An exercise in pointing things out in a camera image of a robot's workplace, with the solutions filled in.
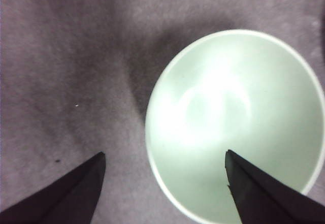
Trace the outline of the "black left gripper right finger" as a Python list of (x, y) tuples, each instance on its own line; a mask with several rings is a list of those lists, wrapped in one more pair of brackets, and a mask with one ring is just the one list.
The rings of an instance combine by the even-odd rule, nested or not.
[(324, 223), (324, 206), (281, 183), (232, 150), (228, 187), (242, 223)]

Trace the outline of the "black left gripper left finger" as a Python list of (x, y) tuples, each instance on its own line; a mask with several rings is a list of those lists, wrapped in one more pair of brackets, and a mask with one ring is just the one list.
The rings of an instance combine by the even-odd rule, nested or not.
[(1, 212), (1, 223), (91, 223), (106, 171), (99, 152), (58, 180)]

